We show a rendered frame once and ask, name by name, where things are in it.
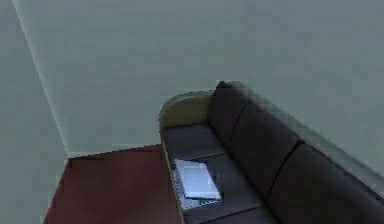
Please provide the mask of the silver open laptop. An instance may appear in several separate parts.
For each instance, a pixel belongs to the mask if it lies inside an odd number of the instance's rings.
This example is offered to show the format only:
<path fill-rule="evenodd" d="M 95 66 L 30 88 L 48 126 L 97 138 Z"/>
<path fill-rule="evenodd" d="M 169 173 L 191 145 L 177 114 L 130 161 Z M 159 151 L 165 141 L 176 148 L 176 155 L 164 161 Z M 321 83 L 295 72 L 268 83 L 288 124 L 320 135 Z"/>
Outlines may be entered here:
<path fill-rule="evenodd" d="M 183 211 L 215 204 L 221 200 L 205 163 L 175 159 L 173 178 Z"/>

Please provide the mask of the dark grey sofa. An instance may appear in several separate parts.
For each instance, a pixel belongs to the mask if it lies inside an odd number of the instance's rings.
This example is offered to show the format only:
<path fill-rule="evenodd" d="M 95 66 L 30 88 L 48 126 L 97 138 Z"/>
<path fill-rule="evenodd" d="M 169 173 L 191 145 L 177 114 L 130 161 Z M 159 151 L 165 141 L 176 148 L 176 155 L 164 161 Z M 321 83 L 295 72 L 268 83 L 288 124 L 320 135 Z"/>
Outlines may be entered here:
<path fill-rule="evenodd" d="M 384 224 L 384 197 L 352 173 L 355 161 L 322 151 L 239 82 L 172 97 L 159 132 L 170 161 L 205 163 L 221 193 L 183 224 Z"/>

